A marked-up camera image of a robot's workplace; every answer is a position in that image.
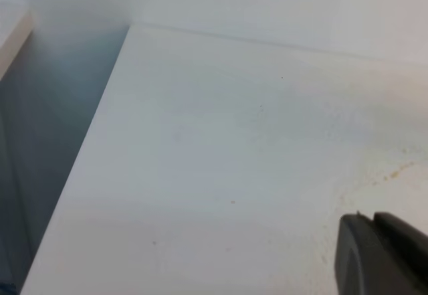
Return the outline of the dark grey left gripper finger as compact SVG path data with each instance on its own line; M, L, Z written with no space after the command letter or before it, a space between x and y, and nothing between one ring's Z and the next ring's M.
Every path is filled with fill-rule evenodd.
M427 235L390 213L343 215L335 278L341 295L426 294Z

